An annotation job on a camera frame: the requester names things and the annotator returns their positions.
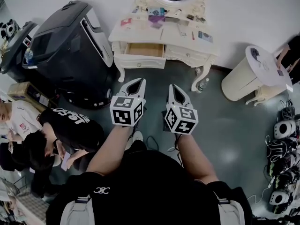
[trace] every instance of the open drawer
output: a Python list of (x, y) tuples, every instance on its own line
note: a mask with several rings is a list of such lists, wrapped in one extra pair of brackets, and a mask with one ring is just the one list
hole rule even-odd
[(150, 43), (128, 43), (124, 54), (115, 53), (115, 62), (123, 68), (165, 67), (165, 45)]

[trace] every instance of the white shirt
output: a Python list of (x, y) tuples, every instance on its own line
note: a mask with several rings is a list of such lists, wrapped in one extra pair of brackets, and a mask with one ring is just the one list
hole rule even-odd
[(30, 103), (15, 101), (12, 103), (11, 118), (6, 122), (14, 134), (18, 134), (25, 140), (30, 133), (35, 133), (43, 127), (38, 122), (39, 111)]

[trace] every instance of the black shirt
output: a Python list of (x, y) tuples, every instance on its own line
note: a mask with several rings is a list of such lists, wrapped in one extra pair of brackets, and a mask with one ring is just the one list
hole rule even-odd
[(43, 125), (48, 122), (56, 137), (73, 149), (97, 151), (103, 141), (102, 127), (88, 117), (62, 108), (46, 109), (39, 117)]
[(281, 64), (285, 68), (288, 66), (292, 66), (296, 60), (300, 58), (300, 36), (295, 36), (289, 43), (288, 43), (290, 50), (287, 54), (283, 57)]
[(205, 185), (194, 181), (167, 155), (140, 151), (124, 156), (119, 168), (107, 176), (94, 172), (71, 176), (51, 203), (46, 223), (59, 225), (69, 202), (90, 195), (96, 225), (126, 220), (140, 224), (183, 220), (186, 224), (197, 221), (218, 225), (218, 199), (214, 193), (218, 189), (225, 194), (231, 191), (223, 182)]

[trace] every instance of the logo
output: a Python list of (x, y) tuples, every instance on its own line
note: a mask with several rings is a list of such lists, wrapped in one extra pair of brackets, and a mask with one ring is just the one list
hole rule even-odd
[(25, 124), (24, 123), (22, 123), (22, 124), (20, 124), (20, 128), (22, 128), (23, 130), (26, 130), (26, 126), (25, 126)]
[(110, 187), (98, 187), (98, 188), (96, 188), (96, 190), (94, 191), (94, 193), (108, 194), (108, 191), (105, 192), (107, 189), (111, 189), (111, 188)]

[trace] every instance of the shoe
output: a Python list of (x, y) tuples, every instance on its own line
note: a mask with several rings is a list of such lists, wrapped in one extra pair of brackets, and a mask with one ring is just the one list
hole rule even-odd
[(140, 131), (136, 131), (133, 134), (132, 140), (133, 140), (133, 142), (136, 141), (136, 140), (143, 141), (143, 135), (142, 135), (142, 133)]

